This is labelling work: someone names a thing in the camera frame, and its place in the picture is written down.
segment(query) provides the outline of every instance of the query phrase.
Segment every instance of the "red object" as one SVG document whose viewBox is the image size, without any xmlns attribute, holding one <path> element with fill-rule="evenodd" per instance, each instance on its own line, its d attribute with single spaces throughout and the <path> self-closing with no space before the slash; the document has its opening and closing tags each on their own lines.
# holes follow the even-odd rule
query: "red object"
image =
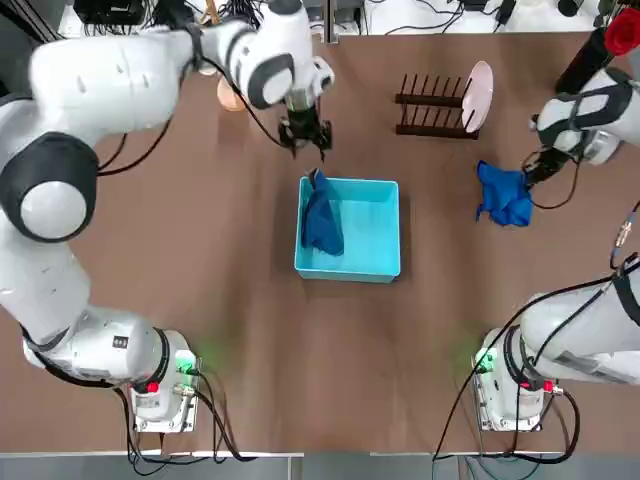
<svg viewBox="0 0 640 480">
<path fill-rule="evenodd" d="M 625 8 L 604 35 L 604 46 L 609 53 L 619 56 L 629 53 L 640 45 L 640 11 Z"/>
</svg>

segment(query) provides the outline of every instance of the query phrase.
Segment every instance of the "green indicator light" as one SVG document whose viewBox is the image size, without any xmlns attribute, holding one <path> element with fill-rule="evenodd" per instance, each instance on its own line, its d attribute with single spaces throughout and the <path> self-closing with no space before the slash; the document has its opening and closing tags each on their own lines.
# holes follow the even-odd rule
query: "green indicator light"
<svg viewBox="0 0 640 480">
<path fill-rule="evenodd" d="M 476 353 L 476 362 L 479 362 L 476 372 L 493 372 L 493 366 L 496 358 L 498 358 L 498 350 L 496 348 L 490 348 L 489 350 L 487 350 L 486 348 L 481 348 L 478 353 Z"/>
<path fill-rule="evenodd" d="M 196 356 L 189 350 L 178 350 L 176 352 L 176 369 L 180 373 L 196 370 Z"/>
</svg>

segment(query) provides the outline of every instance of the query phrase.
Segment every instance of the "dark blue cloth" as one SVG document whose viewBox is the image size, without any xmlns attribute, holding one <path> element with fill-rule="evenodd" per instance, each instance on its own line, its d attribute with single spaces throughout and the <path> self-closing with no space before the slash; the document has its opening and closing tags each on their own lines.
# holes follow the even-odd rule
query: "dark blue cloth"
<svg viewBox="0 0 640 480">
<path fill-rule="evenodd" d="M 329 181 L 318 169 L 311 173 L 309 180 L 313 192 L 302 217 L 302 246 L 313 246 L 331 255 L 342 255 L 344 239 L 329 204 Z"/>
</svg>

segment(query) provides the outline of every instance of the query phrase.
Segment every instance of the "connector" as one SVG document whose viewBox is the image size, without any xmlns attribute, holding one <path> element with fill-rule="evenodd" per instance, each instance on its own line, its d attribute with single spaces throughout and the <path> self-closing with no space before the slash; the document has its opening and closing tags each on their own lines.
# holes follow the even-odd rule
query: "connector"
<svg viewBox="0 0 640 480">
<path fill-rule="evenodd" d="M 498 15 L 496 15 L 496 22 L 499 25 L 506 25 L 513 14 L 515 6 L 516 0 L 503 0 L 500 10 L 498 10 Z"/>
<path fill-rule="evenodd" d="M 558 385 L 553 383 L 551 380 L 544 381 L 542 390 L 544 390 L 545 393 L 550 393 L 551 395 L 564 395 L 564 390 L 562 390 Z"/>
<path fill-rule="evenodd" d="M 182 385 L 181 383 L 178 383 L 173 386 L 173 393 L 182 395 L 183 397 L 193 397 L 196 394 L 196 391 L 189 385 Z"/>
</svg>

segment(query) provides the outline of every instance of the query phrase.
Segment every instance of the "black cable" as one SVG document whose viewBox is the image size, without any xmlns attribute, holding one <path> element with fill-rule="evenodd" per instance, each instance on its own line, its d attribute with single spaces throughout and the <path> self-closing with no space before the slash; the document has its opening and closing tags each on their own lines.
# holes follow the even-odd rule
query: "black cable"
<svg viewBox="0 0 640 480">
<path fill-rule="evenodd" d="M 122 138 L 120 139 L 120 144 L 118 145 L 118 148 L 116 149 L 116 151 L 113 153 L 113 155 L 111 155 L 111 158 L 109 160 L 107 160 L 106 162 L 104 162 L 102 165 L 98 167 L 98 171 L 104 170 L 109 165 L 111 165 L 115 161 L 115 159 L 118 158 L 118 155 L 120 155 L 126 143 L 127 143 L 127 134 L 125 133 L 124 135 L 122 135 Z"/>
<path fill-rule="evenodd" d="M 203 461 L 209 459 L 209 457 L 200 457 L 200 458 L 188 460 L 188 461 L 185 461 L 185 462 L 177 462 L 175 460 L 175 458 L 172 459 L 172 457 L 156 459 L 156 458 L 149 458 L 149 457 L 144 456 L 140 452 L 140 449 L 135 444 L 133 439 L 131 438 L 132 425 L 131 425 L 131 416 L 129 415 L 129 402 L 127 401 L 127 397 L 125 396 L 124 392 L 120 388 L 114 388 L 113 391 L 118 396 L 120 401 L 122 402 L 122 411 L 124 413 L 124 420 L 125 420 L 125 424 L 126 424 L 127 457 L 129 458 L 130 463 L 132 465 L 137 464 L 137 459 L 140 459 L 140 460 L 144 461 L 145 463 L 152 463 L 152 464 L 163 465 L 163 466 L 167 466 L 167 465 L 193 465 L 194 463 L 200 463 L 200 462 L 203 462 Z M 133 455 L 133 461 L 131 460 L 131 452 L 132 451 L 133 451 L 133 454 L 134 454 Z"/>
<path fill-rule="evenodd" d="M 576 403 L 573 396 L 567 390 L 564 390 L 562 396 L 569 400 L 569 403 L 571 403 L 574 415 L 573 436 L 567 450 L 562 455 L 556 458 L 538 458 L 532 457 L 531 455 L 526 455 L 524 453 L 515 452 L 512 453 L 511 456 L 519 458 L 521 460 L 526 460 L 528 462 L 538 463 L 540 465 L 557 465 L 571 458 L 576 450 L 576 446 L 578 445 L 578 440 L 580 438 L 580 408 L 578 407 L 578 404 Z"/>
<path fill-rule="evenodd" d="M 634 272 L 637 268 L 640 267 L 640 262 L 636 263 L 635 265 L 625 269 L 623 271 L 623 273 L 625 275 L 628 275 L 632 272 Z M 576 284 L 576 285 L 572 285 L 569 287 L 564 287 L 564 288 L 560 288 L 558 290 L 554 290 L 552 292 L 548 292 L 545 293 L 543 295 L 540 295 L 539 297 L 534 298 L 533 300 L 529 301 L 526 305 L 524 305 L 523 307 L 521 307 L 520 309 L 518 309 L 518 311 L 509 319 L 509 321 L 502 327 L 502 329 L 500 330 L 500 332 L 498 333 L 498 335 L 496 335 L 496 337 L 491 341 L 491 343 L 489 343 L 489 345 L 487 346 L 487 348 L 485 349 L 485 352 L 482 354 L 482 356 L 480 357 L 480 359 L 476 362 L 476 364 L 474 365 L 474 367 L 471 369 L 471 372 L 469 373 L 469 375 L 467 376 L 467 378 L 465 379 L 465 381 L 462 384 L 462 387 L 460 388 L 460 390 L 458 391 L 458 394 L 453 402 L 453 405 L 451 406 L 451 411 L 449 412 L 449 415 L 447 417 L 447 421 L 445 423 L 444 429 L 442 431 L 442 435 L 440 436 L 440 441 L 438 442 L 438 447 L 436 448 L 436 452 L 433 456 L 433 460 L 432 461 L 437 461 L 441 458 L 444 457 L 439 457 L 440 454 L 440 450 L 442 450 L 442 444 L 444 443 L 444 439 L 447 435 L 447 431 L 449 430 L 449 425 L 451 424 L 451 420 L 453 419 L 453 414 L 456 411 L 456 408 L 458 406 L 458 404 L 460 403 L 460 399 L 462 398 L 462 394 L 464 393 L 465 389 L 467 388 L 467 386 L 469 385 L 469 382 L 471 381 L 471 379 L 473 378 L 473 376 L 476 374 L 476 372 L 478 371 L 479 366 L 482 364 L 483 360 L 485 359 L 485 357 L 487 356 L 487 354 L 489 353 L 489 350 L 491 348 L 493 348 L 498 341 L 500 340 L 500 338 L 504 335 L 504 333 L 507 331 L 507 329 L 509 329 L 509 327 L 511 327 L 511 325 L 525 312 L 527 311 L 529 308 L 531 308 L 532 306 L 547 300 L 551 297 L 555 297 L 557 295 L 562 295 L 563 293 L 569 293 L 569 292 L 574 292 L 576 290 L 579 290 L 581 288 L 590 288 L 590 287 L 595 287 L 598 285 L 602 285 L 603 283 L 609 282 L 611 280 L 610 276 L 606 276 L 603 278 L 599 278 L 597 280 L 592 280 L 590 282 L 585 282 L 585 283 L 580 283 L 580 284 Z"/>
<path fill-rule="evenodd" d="M 576 187 L 578 186 L 578 174 L 580 173 L 580 165 L 582 165 L 582 160 L 579 159 L 576 163 L 576 168 L 573 173 L 573 182 L 571 183 L 571 189 L 569 190 L 569 195 L 560 203 L 555 205 L 539 205 L 531 198 L 531 203 L 541 210 L 555 210 L 556 208 L 564 207 L 567 203 L 571 201 L 573 198 L 573 194 L 576 193 Z"/>
<path fill-rule="evenodd" d="M 256 6 L 251 0 L 228 0 L 224 5 L 218 7 L 218 15 L 220 18 L 243 18 L 256 30 L 264 18 L 260 11 L 260 5 Z"/>
<path fill-rule="evenodd" d="M 209 400 L 205 395 L 202 394 L 202 392 L 200 392 L 198 390 L 196 390 L 196 397 L 198 397 L 200 400 L 202 400 L 202 402 L 207 406 L 209 411 L 211 411 L 211 414 L 213 415 L 213 420 L 214 420 L 215 424 L 218 426 L 218 428 L 220 429 L 220 434 L 222 435 L 222 438 L 224 439 L 224 443 L 227 446 L 227 448 L 229 449 L 229 451 L 231 452 L 231 455 L 233 456 L 233 458 L 235 458 L 236 460 L 238 460 L 239 462 L 242 462 L 242 463 L 252 462 L 252 461 L 256 460 L 258 457 L 245 457 L 243 455 L 240 455 L 240 452 L 238 452 L 238 450 L 236 449 L 235 445 L 233 444 L 233 442 L 229 438 L 229 435 L 227 434 L 227 431 L 224 428 L 222 420 L 220 419 L 220 416 L 218 415 L 218 412 L 216 411 L 215 407 L 213 406 L 212 401 Z"/>
<path fill-rule="evenodd" d="M 215 405 L 215 397 L 213 395 L 213 388 L 211 388 L 211 383 L 209 383 L 209 379 L 202 373 L 202 372 L 197 372 L 196 375 L 202 379 L 202 381 L 204 381 L 206 387 L 207 387 L 207 391 L 209 392 L 209 398 L 211 399 L 211 404 Z M 223 428 L 226 428 L 226 424 L 227 424 L 227 417 L 226 417 L 226 413 L 225 413 L 225 421 L 223 422 Z M 215 445 L 215 449 L 213 450 L 213 461 L 215 463 L 217 463 L 218 465 L 223 463 L 226 458 L 218 458 L 218 451 L 220 450 L 220 446 L 222 445 L 222 440 L 223 440 L 223 436 L 220 435 L 220 439 L 216 442 L 216 430 L 217 430 L 217 424 L 216 422 L 212 422 L 212 428 L 213 428 L 213 444 Z"/>
<path fill-rule="evenodd" d="M 485 11 L 481 11 L 480 13 L 483 15 L 487 15 L 487 16 L 491 16 L 494 13 L 496 13 L 498 10 L 500 10 L 501 5 L 498 5 L 496 8 L 494 8 L 493 10 L 489 11 L 489 12 L 485 12 Z"/>
<path fill-rule="evenodd" d="M 451 22 L 449 23 L 449 25 L 447 25 L 446 27 L 444 27 L 444 29 L 442 30 L 442 33 L 447 33 L 447 30 L 449 30 L 449 27 L 451 27 L 451 25 L 453 25 L 454 23 L 456 23 L 458 20 L 460 20 L 460 18 L 462 18 L 462 15 L 464 15 L 464 4 L 460 3 L 460 6 L 458 7 L 460 9 L 460 14 L 454 18 L 453 20 L 451 20 Z"/>
<path fill-rule="evenodd" d="M 369 35 L 369 20 L 367 19 L 367 9 L 364 8 L 364 5 L 361 8 L 362 16 L 364 17 L 364 28 L 367 30 L 367 35 Z"/>
<path fill-rule="evenodd" d="M 28 22 L 31 28 L 33 28 L 37 32 L 43 43 L 48 43 L 51 41 L 47 37 L 47 32 L 43 31 L 42 28 L 40 28 L 40 25 L 37 25 L 36 22 L 33 21 L 33 18 L 31 18 L 31 16 L 27 13 L 22 4 L 16 2 L 15 0 L 9 0 L 9 2 L 11 3 L 11 7 L 13 8 L 13 10 L 18 15 L 20 15 L 20 18 L 22 18 L 25 22 Z"/>
<path fill-rule="evenodd" d="M 189 7 L 193 8 L 200 15 L 204 15 L 204 12 L 201 9 L 199 9 L 198 7 L 196 7 L 193 3 L 189 2 L 188 0 L 184 0 L 184 3 L 185 3 L 185 5 L 188 5 Z"/>
<path fill-rule="evenodd" d="M 178 88 L 179 89 L 182 88 L 182 84 L 184 82 L 185 77 L 187 76 L 187 71 L 189 70 L 189 66 L 190 65 L 191 65 L 191 62 L 187 62 L 187 63 L 185 63 L 184 67 L 182 67 L 182 71 L 180 72 L 180 80 L 178 81 L 178 85 L 179 85 Z M 164 127 L 162 127 L 162 130 L 160 131 L 160 134 L 156 137 L 156 139 L 153 141 L 153 143 L 147 149 L 147 151 L 145 153 L 143 153 L 140 157 L 138 157 L 137 160 L 134 160 L 133 162 L 131 162 L 128 165 L 125 165 L 123 167 L 118 167 L 118 168 L 114 168 L 113 170 L 105 171 L 104 168 L 106 167 L 106 165 L 109 164 L 111 161 L 115 160 L 115 157 L 117 157 L 119 155 L 119 153 L 120 153 L 121 147 L 124 148 L 124 143 L 126 142 L 126 138 L 125 137 L 127 135 L 126 134 L 123 135 L 123 138 L 120 141 L 120 146 L 118 147 L 118 150 L 114 153 L 113 157 L 111 159 L 109 159 L 109 161 L 103 167 L 99 168 L 98 177 L 107 177 L 107 176 L 110 176 L 110 175 L 117 175 L 119 173 L 124 173 L 126 171 L 129 171 L 129 170 L 137 167 L 142 162 L 144 162 L 149 157 L 149 155 L 151 155 L 153 153 L 153 151 L 156 149 L 158 144 L 162 141 L 164 136 L 167 134 L 167 130 L 169 130 L 169 126 L 171 125 L 171 120 L 172 119 L 173 119 L 173 117 L 171 117 L 171 118 L 169 118 L 169 120 L 167 120 L 167 123 L 165 123 Z"/>
<path fill-rule="evenodd" d="M 153 151 L 156 149 L 156 147 L 158 146 L 160 141 L 167 134 L 167 130 L 169 130 L 169 126 L 171 125 L 171 120 L 172 119 L 170 118 L 167 121 L 167 123 L 164 124 L 164 127 L 162 127 L 162 131 L 156 137 L 156 139 L 153 141 L 153 143 L 151 144 L 149 149 L 146 152 L 144 152 L 137 160 L 134 160 L 133 162 L 129 163 L 128 165 L 125 165 L 124 167 L 118 167 L 118 168 L 114 168 L 113 170 L 106 170 L 106 171 L 105 170 L 101 170 L 101 171 L 98 172 L 98 176 L 99 177 L 108 177 L 110 175 L 118 175 L 120 173 L 127 172 L 127 171 L 131 170 L 132 168 L 137 167 L 142 162 L 144 162 L 147 159 L 147 157 L 149 157 L 149 155 L 151 155 L 153 153 Z"/>
<path fill-rule="evenodd" d="M 460 18 L 460 17 L 456 17 L 456 15 L 457 15 L 457 13 L 454 13 L 453 15 L 451 15 L 449 20 L 447 20 L 444 23 L 441 23 L 440 25 L 430 25 L 428 27 L 418 27 L 418 26 L 413 26 L 413 25 L 403 25 L 402 27 L 396 27 L 396 28 L 394 28 L 392 30 L 389 30 L 387 33 L 385 33 L 385 35 L 390 35 L 390 34 L 392 34 L 394 32 L 397 32 L 397 31 L 400 31 L 400 30 L 406 30 L 406 29 L 411 29 L 411 30 L 434 30 L 436 28 L 446 27 L 447 25 L 449 25 L 449 22 L 452 22 L 452 21 L 455 22 L 456 20 L 458 20 L 458 18 Z"/>
<path fill-rule="evenodd" d="M 560 325 L 558 325 L 556 328 L 553 329 L 553 331 L 549 334 L 549 336 L 546 338 L 546 340 L 544 342 L 542 342 L 542 345 L 540 346 L 540 349 L 538 350 L 538 353 L 536 354 L 535 358 L 533 359 L 533 365 L 537 365 L 538 360 L 540 360 L 540 357 L 542 356 L 542 352 L 544 351 L 545 348 L 547 348 L 547 345 L 549 345 L 549 342 L 551 342 L 551 340 L 553 340 L 553 338 L 558 335 L 558 333 L 560 333 L 560 331 L 565 328 L 567 325 L 569 325 L 569 323 L 571 323 L 578 315 L 580 315 L 582 312 L 584 312 L 587 308 L 589 308 L 596 300 L 598 300 L 598 298 L 600 298 L 604 292 L 606 291 L 606 287 L 604 288 L 600 288 L 596 293 L 594 293 L 589 300 L 587 300 L 586 302 L 584 302 L 580 308 L 578 308 L 575 312 L 573 312 L 571 315 L 569 315 L 569 317 L 567 317 L 566 320 L 564 320 Z"/>
<path fill-rule="evenodd" d="M 569 325 L 569 323 L 571 323 L 573 320 L 575 320 L 582 312 L 584 312 L 587 308 L 589 308 L 591 305 L 593 305 L 593 303 L 595 303 L 595 301 L 598 300 L 604 294 L 604 292 L 606 291 L 607 287 L 608 287 L 608 285 L 605 285 L 605 286 L 601 287 L 585 303 L 583 303 L 580 307 L 578 307 L 578 309 L 575 312 L 573 312 L 571 315 L 569 315 L 569 317 L 567 317 L 566 320 L 564 320 L 556 328 L 553 329 L 553 331 L 547 336 L 545 341 L 542 342 L 542 345 L 540 346 L 540 349 L 538 350 L 538 353 L 536 354 L 535 358 L 533 359 L 532 363 L 533 363 L 534 366 L 537 365 L 538 360 L 540 360 L 540 358 L 542 357 L 542 352 L 544 352 L 545 348 L 547 348 L 547 346 L 549 345 L 549 342 L 551 342 L 551 340 L 553 340 L 553 338 L 558 333 L 560 333 L 560 331 L 562 329 L 564 329 L 567 325 Z M 524 368 L 525 367 L 523 365 L 522 369 L 520 370 L 520 375 L 521 376 L 524 373 Z M 516 391 L 516 419 L 520 418 L 520 392 L 521 392 L 521 384 L 518 383 L 518 389 Z M 575 415 L 576 415 L 576 418 L 578 418 L 578 420 L 579 420 L 579 413 L 576 413 Z M 513 432 L 513 442 L 512 442 L 512 445 L 511 445 L 511 450 L 508 452 L 508 454 L 510 456 L 515 456 L 514 453 L 515 453 L 515 451 L 516 451 L 516 449 L 518 447 L 518 433 L 519 433 L 519 430 L 518 430 L 518 427 L 517 427 L 517 420 L 516 420 L 516 429 Z M 567 447 L 567 450 L 565 451 L 565 453 L 563 455 L 561 455 L 560 457 L 557 457 L 557 459 L 562 459 L 562 460 L 558 461 L 557 463 L 561 463 L 561 462 L 571 458 L 571 455 L 573 454 L 573 450 L 575 450 L 575 444 L 578 443 L 578 438 L 577 437 L 579 437 L 579 435 L 580 435 L 580 427 L 578 425 L 577 427 L 574 427 L 571 444 Z"/>
<path fill-rule="evenodd" d="M 432 4 L 431 2 L 429 2 L 428 0 L 414 0 L 414 1 L 425 4 L 425 5 L 426 5 L 426 6 L 428 6 L 431 10 L 433 10 L 433 11 L 434 11 L 434 13 L 438 13 L 438 14 L 447 13 L 447 14 L 449 14 L 449 15 L 452 15 L 452 14 L 454 14 L 454 13 L 458 13 L 458 9 L 459 9 L 459 7 L 458 7 L 458 9 L 456 9 L 456 11 L 454 11 L 454 12 L 452 12 L 451 10 L 438 10 L 438 9 L 436 9 L 436 7 L 434 7 L 434 6 L 433 6 L 433 4 Z"/>
<path fill-rule="evenodd" d="M 26 35 L 28 35 L 31 39 L 35 40 L 38 43 L 45 43 L 46 39 L 42 38 L 41 34 L 38 34 L 33 26 L 27 22 L 24 18 L 22 18 L 17 12 L 12 10 L 8 5 L 5 5 L 3 2 L 0 2 L 0 15 L 5 17 L 11 23 L 13 23 L 17 28 L 22 30 Z"/>
<path fill-rule="evenodd" d="M 240 100 L 242 100 L 242 103 L 244 104 L 245 108 L 247 109 L 247 111 L 249 112 L 249 115 L 251 115 L 253 117 L 253 119 L 255 120 L 255 122 L 258 124 L 258 127 L 260 127 L 260 130 L 262 130 L 262 132 L 269 138 L 269 140 L 271 140 L 273 143 L 275 143 L 276 145 L 278 145 L 279 147 L 282 148 L 287 148 L 288 147 L 284 144 L 282 144 L 280 141 L 276 140 L 276 138 L 271 135 L 269 133 L 269 130 L 267 130 L 267 127 L 265 127 L 262 122 L 260 121 L 260 119 L 258 119 L 258 117 L 256 116 L 256 114 L 254 113 L 253 109 L 251 108 L 251 105 L 249 105 L 247 103 L 247 101 L 244 99 L 244 96 L 242 95 L 242 92 L 240 92 L 240 89 L 233 83 L 233 81 L 231 81 L 231 79 L 229 79 L 227 77 L 227 75 L 225 74 L 224 70 L 222 69 L 222 67 L 220 67 L 220 65 L 218 65 L 216 62 L 214 62 L 213 60 L 211 60 L 210 58 L 207 57 L 202 57 L 202 60 L 206 63 L 208 63 L 209 65 L 211 65 L 212 67 L 214 67 L 216 70 L 218 70 L 218 72 L 220 72 L 220 74 L 225 77 L 225 79 L 227 80 L 227 82 L 229 83 L 229 85 L 231 86 L 231 88 L 233 89 L 233 92 L 240 98 Z"/>
</svg>

